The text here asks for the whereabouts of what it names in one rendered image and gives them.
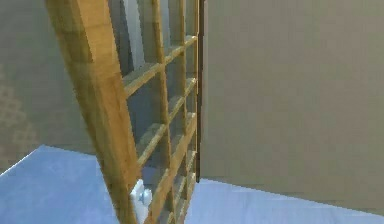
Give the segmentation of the wooden shelf unit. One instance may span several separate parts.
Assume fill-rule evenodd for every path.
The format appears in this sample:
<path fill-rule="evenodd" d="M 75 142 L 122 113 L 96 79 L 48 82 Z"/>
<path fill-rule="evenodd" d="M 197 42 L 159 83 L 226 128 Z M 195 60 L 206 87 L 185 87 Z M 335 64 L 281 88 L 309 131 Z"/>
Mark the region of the wooden shelf unit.
<path fill-rule="evenodd" d="M 44 0 L 120 224 L 186 224 L 200 180 L 204 0 Z"/>

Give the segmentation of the white lumpy object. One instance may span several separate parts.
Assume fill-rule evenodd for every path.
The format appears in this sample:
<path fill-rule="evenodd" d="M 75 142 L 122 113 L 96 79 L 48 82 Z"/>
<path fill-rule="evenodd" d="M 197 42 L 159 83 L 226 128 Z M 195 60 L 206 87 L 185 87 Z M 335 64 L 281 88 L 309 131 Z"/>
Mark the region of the white lumpy object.
<path fill-rule="evenodd" d="M 152 202 L 152 191 L 144 186 L 144 181 L 139 179 L 131 190 L 130 199 L 136 216 L 137 224 L 144 224 L 149 215 L 149 206 Z"/>

